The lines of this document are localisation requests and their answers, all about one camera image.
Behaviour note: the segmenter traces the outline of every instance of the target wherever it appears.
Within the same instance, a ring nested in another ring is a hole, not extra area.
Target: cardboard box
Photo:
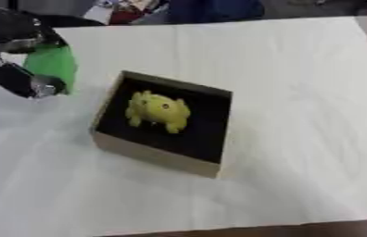
[[[169,134],[164,124],[131,127],[125,116],[135,92],[182,98],[191,109],[188,126]],[[156,165],[215,177],[220,170],[233,94],[206,86],[123,71],[92,127],[103,150]]]

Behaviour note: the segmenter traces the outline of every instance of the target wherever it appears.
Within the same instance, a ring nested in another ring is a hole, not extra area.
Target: robotic arm
[[[5,61],[2,53],[29,54],[39,45],[64,47],[67,43],[50,27],[28,14],[0,9],[0,86],[25,98],[43,98],[66,90],[60,78],[35,75]]]

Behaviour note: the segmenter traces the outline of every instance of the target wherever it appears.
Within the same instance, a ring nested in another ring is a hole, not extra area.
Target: yellow toy frog
[[[160,94],[152,94],[150,91],[134,93],[126,110],[126,117],[131,126],[139,127],[142,120],[165,123],[169,133],[182,131],[190,115],[191,111],[183,99],[174,101]]]

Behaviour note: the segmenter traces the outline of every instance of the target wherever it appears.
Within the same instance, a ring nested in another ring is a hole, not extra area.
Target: blue object
[[[171,24],[211,23],[261,19],[264,6],[259,0],[172,0]]]

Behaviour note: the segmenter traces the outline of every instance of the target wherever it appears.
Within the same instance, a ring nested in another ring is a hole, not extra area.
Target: white tablecloth
[[[0,236],[85,237],[367,218],[367,37],[352,18],[60,31],[75,93],[0,88]],[[98,150],[121,70],[234,92],[217,180]]]

